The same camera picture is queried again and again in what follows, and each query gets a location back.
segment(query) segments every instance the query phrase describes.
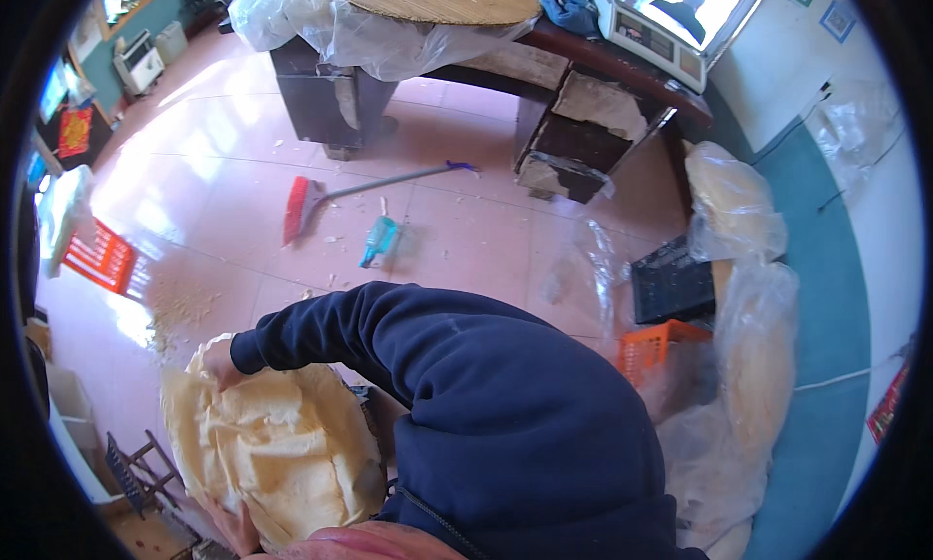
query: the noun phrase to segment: wooden stool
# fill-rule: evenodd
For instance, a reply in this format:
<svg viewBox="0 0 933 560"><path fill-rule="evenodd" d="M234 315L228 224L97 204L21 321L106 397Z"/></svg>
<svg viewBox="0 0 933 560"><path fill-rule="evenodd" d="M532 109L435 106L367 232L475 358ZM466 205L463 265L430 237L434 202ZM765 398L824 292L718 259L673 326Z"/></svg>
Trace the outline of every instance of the wooden stool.
<svg viewBox="0 0 933 560"><path fill-rule="evenodd" d="M162 447L158 445L158 441L152 436L148 428L146 429L146 437L149 438L149 442L132 455L126 455L117 447L117 442L114 440L113 435L108 432L106 453L107 466L110 467L110 471L114 474L114 477L117 478L117 482L120 484L123 493L126 494L127 499L130 500L136 512L139 513L139 517L144 520L146 518L143 517L143 509L156 500L157 492L165 496L172 503L172 506L177 507L175 500L165 490L165 484L172 479L177 479L178 483L182 484L182 487L185 486L185 483L181 479L181 475L178 474L178 469L175 468L169 457L162 451ZM143 459L143 455L152 449L156 450L162 462L165 463L165 466L170 470L169 473L163 477L159 477L153 472L148 463L146 463L146 460ZM133 472L131 466L145 472L149 476L151 483L145 479L139 478Z"/></svg>

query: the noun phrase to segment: red decoration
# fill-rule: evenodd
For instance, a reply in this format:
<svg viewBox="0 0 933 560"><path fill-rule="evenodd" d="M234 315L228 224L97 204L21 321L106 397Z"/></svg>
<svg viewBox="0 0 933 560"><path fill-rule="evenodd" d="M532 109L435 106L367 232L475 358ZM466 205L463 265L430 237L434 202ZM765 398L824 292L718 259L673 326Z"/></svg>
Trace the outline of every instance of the red decoration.
<svg viewBox="0 0 933 560"><path fill-rule="evenodd" d="M905 359L904 363L900 366L898 375L894 377L891 386L887 387L887 392L884 392L884 398L881 399L881 403L874 409L869 419L865 421L876 443L881 442L881 438L884 437L887 428L891 426L891 421L894 420L894 412L898 409L898 400L900 400L900 389L904 385L904 379L907 377L907 365L907 360Z"/></svg>
<svg viewBox="0 0 933 560"><path fill-rule="evenodd" d="M87 151L90 138L90 115L93 107L81 111L62 112L62 130L59 133L59 159Z"/></svg>

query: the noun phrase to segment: teal wall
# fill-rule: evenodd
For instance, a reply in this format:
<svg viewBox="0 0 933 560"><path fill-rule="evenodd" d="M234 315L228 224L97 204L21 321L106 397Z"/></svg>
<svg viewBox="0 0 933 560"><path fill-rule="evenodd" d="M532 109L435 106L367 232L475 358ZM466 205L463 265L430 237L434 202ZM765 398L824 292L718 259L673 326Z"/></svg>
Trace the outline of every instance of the teal wall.
<svg viewBox="0 0 933 560"><path fill-rule="evenodd" d="M139 10L130 20L114 34L110 40L103 41L94 48L81 67L84 75L95 88L97 98L101 101L104 111L117 104L123 93L123 81L114 69L114 44L119 37L127 42L142 30L149 30L153 37L162 31L172 20L179 20L185 25L182 0L152 0Z"/></svg>
<svg viewBox="0 0 933 560"><path fill-rule="evenodd" d="M716 141L761 173L789 240L783 259L800 279L797 385L870 366L869 308L856 238L832 173L799 118L754 153L716 88L705 93L716 123L685 129ZM865 424L869 376L795 392L774 450L764 504L745 560L805 556L829 530L846 491Z"/></svg>

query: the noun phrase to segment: scale display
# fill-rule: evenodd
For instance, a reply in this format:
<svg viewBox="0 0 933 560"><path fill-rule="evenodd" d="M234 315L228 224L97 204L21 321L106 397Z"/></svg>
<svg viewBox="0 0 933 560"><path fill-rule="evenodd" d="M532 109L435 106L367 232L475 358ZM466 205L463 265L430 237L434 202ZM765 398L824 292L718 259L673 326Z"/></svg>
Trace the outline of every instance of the scale display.
<svg viewBox="0 0 933 560"><path fill-rule="evenodd" d="M592 1L606 40L645 58L695 93L706 90L706 63L695 48L622 0Z"/></svg>

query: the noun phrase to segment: black plastic crate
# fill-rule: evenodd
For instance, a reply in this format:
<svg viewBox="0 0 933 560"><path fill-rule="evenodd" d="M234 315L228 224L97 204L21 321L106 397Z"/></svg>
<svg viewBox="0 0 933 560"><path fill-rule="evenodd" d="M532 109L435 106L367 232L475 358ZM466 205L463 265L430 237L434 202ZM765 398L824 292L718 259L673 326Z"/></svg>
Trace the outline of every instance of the black plastic crate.
<svg viewBox="0 0 933 560"><path fill-rule="evenodd" d="M712 263L694 261L687 235L632 263L636 323L690 321L716 313Z"/></svg>

